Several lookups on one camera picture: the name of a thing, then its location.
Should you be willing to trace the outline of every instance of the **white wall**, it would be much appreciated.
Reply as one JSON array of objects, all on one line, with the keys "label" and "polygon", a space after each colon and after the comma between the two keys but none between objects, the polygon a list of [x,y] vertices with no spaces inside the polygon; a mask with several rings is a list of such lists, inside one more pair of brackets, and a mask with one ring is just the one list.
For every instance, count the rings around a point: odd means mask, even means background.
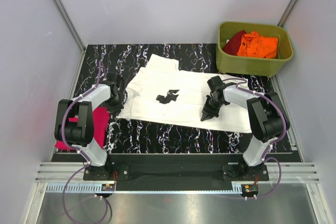
[{"label": "white wall", "polygon": [[336,220],[336,1],[299,0],[285,26],[292,61],[278,75],[306,161]]},{"label": "white wall", "polygon": [[290,0],[62,0],[85,44],[217,42],[227,20],[277,24]]},{"label": "white wall", "polygon": [[0,0],[0,223],[22,223],[80,51],[52,0]]}]

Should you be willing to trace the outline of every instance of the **clothing pile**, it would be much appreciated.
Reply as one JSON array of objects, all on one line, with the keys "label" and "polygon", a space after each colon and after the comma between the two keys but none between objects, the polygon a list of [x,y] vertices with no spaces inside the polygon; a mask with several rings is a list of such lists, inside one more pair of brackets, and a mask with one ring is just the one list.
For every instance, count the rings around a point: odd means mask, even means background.
[{"label": "clothing pile", "polygon": [[260,36],[257,31],[246,33],[242,30],[236,33],[223,47],[229,55],[268,58],[277,56],[278,38]]},{"label": "clothing pile", "polygon": [[[214,76],[224,81],[232,78],[227,74],[179,70],[179,61],[152,54],[146,67],[140,68],[127,85],[127,102],[118,118],[250,133],[247,110],[233,103],[222,106],[218,118],[201,122],[202,108],[210,94],[207,81]],[[247,84],[241,87],[248,89]]]}]

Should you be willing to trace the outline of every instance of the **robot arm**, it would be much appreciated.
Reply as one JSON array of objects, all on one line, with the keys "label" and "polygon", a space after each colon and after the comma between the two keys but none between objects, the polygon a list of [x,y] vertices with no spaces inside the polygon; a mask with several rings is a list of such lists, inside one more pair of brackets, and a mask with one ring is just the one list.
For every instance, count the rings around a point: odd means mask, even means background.
[{"label": "robot arm", "polygon": [[285,118],[286,129],[289,129],[289,120],[279,96],[273,91],[258,93],[259,95],[251,91],[245,92],[238,89],[236,83],[223,83],[220,76],[212,77],[207,83],[212,95],[207,96],[201,121],[218,117],[220,108],[230,103],[239,105],[248,111],[253,136],[243,154],[243,159],[238,164],[239,170],[235,172],[242,176],[251,174],[263,163],[263,155],[268,146],[283,131],[282,120],[276,109],[260,96],[267,97],[279,108]]},{"label": "robot arm", "polygon": [[[111,174],[109,156],[98,145],[93,137],[93,111],[104,102],[108,111],[119,114],[123,109],[120,92],[123,90],[123,79],[117,74],[108,74],[106,81],[100,81],[97,88],[77,102],[67,115],[65,138],[69,145],[80,149],[91,160],[90,165],[101,170],[102,174]],[[76,100],[61,100],[58,103],[55,125],[55,138],[62,141],[61,126],[66,110]]]}]

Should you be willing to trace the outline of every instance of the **olive green basket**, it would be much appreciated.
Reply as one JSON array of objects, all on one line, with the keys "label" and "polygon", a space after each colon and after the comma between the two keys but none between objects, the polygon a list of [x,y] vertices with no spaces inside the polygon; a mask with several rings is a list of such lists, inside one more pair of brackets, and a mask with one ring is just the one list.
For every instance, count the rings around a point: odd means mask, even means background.
[{"label": "olive green basket", "polygon": [[[228,55],[222,48],[226,40],[231,39],[237,32],[245,30],[247,33],[257,31],[261,36],[278,37],[278,53],[276,58],[254,58]],[[288,33],[279,26],[224,22],[218,30],[216,48],[216,65],[221,73],[253,74],[257,76],[274,76],[283,65],[293,57],[293,49]]]}]

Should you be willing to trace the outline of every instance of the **orange cloth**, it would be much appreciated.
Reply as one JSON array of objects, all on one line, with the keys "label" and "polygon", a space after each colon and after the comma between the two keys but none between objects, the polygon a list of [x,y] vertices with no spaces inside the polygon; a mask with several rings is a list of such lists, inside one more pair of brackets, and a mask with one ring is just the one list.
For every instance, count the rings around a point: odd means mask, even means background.
[{"label": "orange cloth", "polygon": [[257,31],[241,37],[237,56],[275,58],[278,50],[278,38],[259,36]]}]

